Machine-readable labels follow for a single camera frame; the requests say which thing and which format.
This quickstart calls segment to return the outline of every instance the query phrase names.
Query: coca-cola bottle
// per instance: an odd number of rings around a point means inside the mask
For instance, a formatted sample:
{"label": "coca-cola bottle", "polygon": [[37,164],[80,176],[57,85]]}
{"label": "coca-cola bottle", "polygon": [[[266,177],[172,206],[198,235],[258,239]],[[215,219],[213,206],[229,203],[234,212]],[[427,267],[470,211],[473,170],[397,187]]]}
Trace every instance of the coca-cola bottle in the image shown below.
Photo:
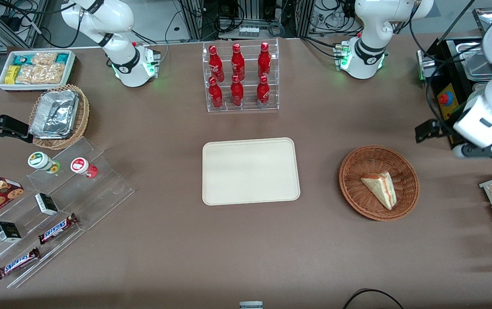
{"label": "coca-cola bottle", "polygon": [[261,78],[263,74],[266,76],[271,72],[271,55],[269,54],[269,43],[263,42],[261,43],[261,53],[259,54],[259,58],[257,59],[258,65],[258,76]]}
{"label": "coca-cola bottle", "polygon": [[235,43],[232,45],[232,74],[238,75],[240,81],[246,78],[246,65],[244,64],[244,56],[240,51],[240,44]]}
{"label": "coca-cola bottle", "polygon": [[223,62],[221,57],[217,54],[217,48],[214,45],[208,47],[210,51],[210,71],[212,76],[217,78],[217,82],[223,82],[225,80],[225,74],[223,73]]}
{"label": "coca-cola bottle", "polygon": [[240,82],[240,78],[237,74],[232,76],[232,85],[230,86],[230,92],[232,93],[232,103],[236,107],[241,107],[244,103],[244,86]]}
{"label": "coca-cola bottle", "polygon": [[269,104],[269,91],[267,76],[263,75],[259,78],[259,85],[257,86],[257,106],[259,108],[266,108]]}
{"label": "coca-cola bottle", "polygon": [[208,79],[210,83],[210,87],[208,88],[208,92],[210,92],[210,100],[212,102],[212,106],[215,109],[223,108],[223,92],[221,92],[221,88],[217,85],[217,80],[215,77],[210,76]]}

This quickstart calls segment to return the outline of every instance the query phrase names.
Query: brown table surface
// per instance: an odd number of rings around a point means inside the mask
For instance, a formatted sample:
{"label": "brown table surface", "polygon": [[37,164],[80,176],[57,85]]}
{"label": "brown table surface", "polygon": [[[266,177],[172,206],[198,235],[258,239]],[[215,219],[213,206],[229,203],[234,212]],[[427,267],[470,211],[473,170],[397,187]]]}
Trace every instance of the brown table surface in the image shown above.
{"label": "brown table surface", "polygon": [[[424,45],[435,37],[420,36]],[[383,69],[364,81],[299,39],[279,42],[281,109],[247,115],[207,113],[201,43],[171,45],[160,77],[141,88],[115,79],[101,49],[75,49],[73,83],[91,104],[85,135],[138,190],[20,288],[0,282],[0,308],[262,300],[267,309],[333,309],[361,288],[385,290],[406,308],[492,308],[492,212],[478,187],[492,179],[492,160],[459,160],[445,139],[416,145],[414,128],[432,115],[411,37],[393,38]],[[0,114],[26,121],[37,97],[0,91]],[[205,143],[271,137],[295,142],[298,200],[202,202]],[[417,171],[419,202],[404,219],[366,219],[336,185],[344,156],[370,144],[397,150]],[[32,172],[25,161],[36,150],[0,138],[0,176]],[[374,295],[354,303],[394,308]]]}

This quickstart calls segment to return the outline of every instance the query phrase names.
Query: wicker basket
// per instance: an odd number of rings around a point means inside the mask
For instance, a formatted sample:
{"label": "wicker basket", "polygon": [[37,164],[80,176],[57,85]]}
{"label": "wicker basket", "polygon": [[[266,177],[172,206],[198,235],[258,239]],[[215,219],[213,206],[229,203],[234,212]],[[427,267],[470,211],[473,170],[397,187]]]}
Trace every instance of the wicker basket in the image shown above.
{"label": "wicker basket", "polygon": [[[52,150],[65,149],[66,147],[69,147],[73,143],[78,141],[80,139],[80,137],[82,137],[82,135],[84,135],[85,127],[87,127],[87,125],[88,125],[88,117],[89,117],[88,98],[85,97],[84,93],[82,92],[82,90],[80,90],[80,88],[78,88],[74,85],[60,86],[57,88],[50,89],[50,90],[48,90],[48,92],[56,92],[56,91],[63,91],[63,90],[73,90],[80,95],[80,101],[78,103],[78,110],[76,111],[76,121],[75,121],[74,133],[68,139],[38,139],[35,137],[33,140],[33,143],[36,146],[48,148],[48,149],[52,149]],[[28,125],[32,124],[32,120],[34,119],[34,115],[36,115],[36,109],[38,108],[38,103],[40,103],[40,98],[42,98],[42,96],[40,96],[38,98],[38,100],[36,100],[36,104],[34,104],[34,107],[32,108],[32,113],[30,114],[30,117],[28,118]]]}
{"label": "wicker basket", "polygon": [[[397,204],[388,210],[362,182],[364,174],[388,171],[395,186]],[[349,204],[362,215],[391,221],[408,215],[419,198],[419,181],[410,163],[389,148],[371,145],[350,152],[339,169],[339,185]]]}

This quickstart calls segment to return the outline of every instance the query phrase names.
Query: clear plastic display stand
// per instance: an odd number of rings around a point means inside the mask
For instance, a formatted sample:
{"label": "clear plastic display stand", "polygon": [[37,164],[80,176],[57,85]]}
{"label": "clear plastic display stand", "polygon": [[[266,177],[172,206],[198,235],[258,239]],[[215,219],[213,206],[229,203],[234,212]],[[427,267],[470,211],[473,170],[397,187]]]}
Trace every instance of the clear plastic display stand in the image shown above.
{"label": "clear plastic display stand", "polygon": [[[269,43],[269,53],[271,54],[271,73],[268,75],[268,85],[270,87],[269,103],[266,108],[259,108],[257,106],[257,86],[259,85],[259,76],[257,74],[257,59],[261,52],[261,43]],[[279,96],[279,50],[277,39],[266,40],[245,40],[239,41],[242,55],[246,64],[246,79],[242,81],[244,86],[244,104],[241,107],[236,107],[232,103],[232,94],[230,93],[230,86],[232,85],[232,66],[230,60],[232,58],[232,44],[233,41],[214,42],[202,46],[202,66],[204,70],[204,87],[206,88],[206,102],[208,112],[225,113],[225,112],[263,112],[263,111],[278,111],[280,107]],[[219,83],[223,92],[223,108],[215,109],[210,101],[210,93],[208,88],[210,84],[208,79],[211,76],[210,71],[210,53],[208,53],[208,47],[215,45],[217,47],[217,53],[223,61],[223,72],[225,74],[225,80]]]}
{"label": "clear plastic display stand", "polygon": [[[14,270],[0,280],[1,284],[7,285],[8,288],[19,287],[132,195],[134,190],[111,168],[101,156],[102,153],[97,146],[83,137],[54,157],[54,160],[61,164],[59,172],[48,174],[36,170],[20,181],[25,193],[18,201],[13,201],[0,210],[0,221],[15,223],[22,239],[13,244],[0,241],[0,268],[28,254],[34,247],[40,250],[41,258]],[[86,178],[71,171],[70,164],[77,157],[83,157],[95,165],[99,170],[97,176]],[[59,209],[57,215],[45,215],[40,212],[34,198],[38,192],[51,195]],[[38,235],[65,220],[71,213],[75,213],[79,222],[46,244],[40,245]]]}

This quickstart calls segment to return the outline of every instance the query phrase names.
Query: small white box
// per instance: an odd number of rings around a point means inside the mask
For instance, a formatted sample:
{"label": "small white box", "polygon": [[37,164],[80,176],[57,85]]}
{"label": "small white box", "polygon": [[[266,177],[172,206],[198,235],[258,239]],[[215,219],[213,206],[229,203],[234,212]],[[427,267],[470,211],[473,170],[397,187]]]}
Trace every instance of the small white box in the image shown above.
{"label": "small white box", "polygon": [[18,242],[21,238],[22,237],[14,223],[0,221],[0,241]]}
{"label": "small white box", "polygon": [[[63,77],[59,84],[5,84],[4,79],[7,74],[7,69],[10,65],[13,65],[15,57],[22,55],[30,55],[37,52],[47,52],[47,53],[59,53],[68,54],[67,63],[65,64],[65,70],[63,71]],[[72,67],[75,61],[75,54],[72,51],[67,51],[64,49],[46,49],[46,50],[34,50],[34,51],[13,51],[7,55],[6,63],[4,64],[4,69],[0,74],[0,89],[6,91],[37,91],[37,90],[48,90],[58,86],[64,86],[69,81],[71,75]]]}
{"label": "small white box", "polygon": [[57,215],[57,205],[55,205],[51,196],[40,192],[36,194],[34,198],[36,198],[36,204],[38,204],[42,213],[45,213],[46,215]]}

